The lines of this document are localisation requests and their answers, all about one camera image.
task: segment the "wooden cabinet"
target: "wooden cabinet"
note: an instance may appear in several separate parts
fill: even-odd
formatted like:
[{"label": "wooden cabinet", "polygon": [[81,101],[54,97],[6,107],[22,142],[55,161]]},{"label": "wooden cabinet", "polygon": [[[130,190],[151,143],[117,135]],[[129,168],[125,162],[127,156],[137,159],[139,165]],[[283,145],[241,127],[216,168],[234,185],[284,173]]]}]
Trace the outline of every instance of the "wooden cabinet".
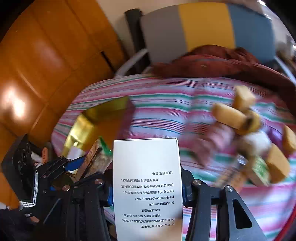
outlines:
[{"label": "wooden cabinet", "polygon": [[[35,0],[0,43],[0,161],[17,136],[29,133],[38,146],[50,141],[77,94],[125,61],[96,0]],[[0,202],[15,205],[2,179]]]}]

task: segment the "red cloth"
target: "red cloth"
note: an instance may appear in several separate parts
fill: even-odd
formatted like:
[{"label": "red cloth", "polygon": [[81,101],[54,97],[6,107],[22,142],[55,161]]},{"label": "red cloth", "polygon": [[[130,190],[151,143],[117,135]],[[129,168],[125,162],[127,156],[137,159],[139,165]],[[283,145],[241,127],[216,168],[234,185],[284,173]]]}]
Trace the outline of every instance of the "red cloth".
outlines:
[{"label": "red cloth", "polygon": [[204,45],[170,64],[157,63],[152,71],[164,78],[229,77],[258,84],[277,92],[296,117],[295,83],[279,72],[259,64],[243,48],[231,50],[217,45]]}]

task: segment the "white product box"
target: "white product box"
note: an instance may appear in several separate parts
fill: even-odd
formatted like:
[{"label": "white product box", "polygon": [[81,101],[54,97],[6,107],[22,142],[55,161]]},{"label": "white product box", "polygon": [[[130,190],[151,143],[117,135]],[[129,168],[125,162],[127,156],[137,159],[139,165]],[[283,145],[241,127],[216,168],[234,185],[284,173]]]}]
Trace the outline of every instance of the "white product box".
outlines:
[{"label": "white product box", "polygon": [[118,241],[181,241],[177,138],[114,141],[113,198]]}]

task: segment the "blue panel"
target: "blue panel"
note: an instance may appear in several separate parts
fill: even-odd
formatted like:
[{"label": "blue panel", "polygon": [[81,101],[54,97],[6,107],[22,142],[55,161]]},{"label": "blue panel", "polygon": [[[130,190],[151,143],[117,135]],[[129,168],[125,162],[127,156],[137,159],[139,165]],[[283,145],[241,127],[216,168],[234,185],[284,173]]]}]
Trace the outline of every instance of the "blue panel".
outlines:
[{"label": "blue panel", "polygon": [[243,6],[227,6],[236,46],[252,53],[262,64],[273,60],[276,49],[271,20]]},{"label": "blue panel", "polygon": [[75,160],[72,160],[70,162],[67,163],[65,170],[66,171],[74,171],[76,169],[78,169],[82,163],[84,162],[86,155],[82,156],[82,157],[78,157]]}]

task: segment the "pink striped fabric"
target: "pink striped fabric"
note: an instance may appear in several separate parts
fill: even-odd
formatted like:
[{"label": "pink striped fabric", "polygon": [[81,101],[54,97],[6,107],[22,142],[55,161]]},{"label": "pink striped fabric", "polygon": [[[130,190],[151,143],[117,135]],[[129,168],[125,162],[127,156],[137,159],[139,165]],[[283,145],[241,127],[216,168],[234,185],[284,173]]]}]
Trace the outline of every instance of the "pink striped fabric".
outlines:
[{"label": "pink striped fabric", "polygon": [[[105,80],[85,88],[72,102],[52,133],[52,143],[60,154],[76,117],[85,109],[121,96],[130,96],[136,106],[129,138],[177,137],[180,159],[184,169],[195,178],[211,184],[231,164],[235,149],[218,153],[206,166],[192,157],[190,148],[197,135],[204,134],[215,120],[211,115],[213,103],[230,105],[234,86],[246,85],[257,97],[254,108],[264,122],[279,131],[283,124],[296,130],[295,119],[286,105],[273,92],[260,86],[227,78],[170,78],[133,75]],[[290,176],[269,187],[256,187],[247,182],[240,192],[268,240],[273,240],[289,218],[296,202],[296,156],[290,158]],[[106,218],[114,223],[113,208],[105,208]],[[191,209],[183,208],[183,237],[185,238]],[[210,240],[215,239],[216,211],[212,210]]]}]

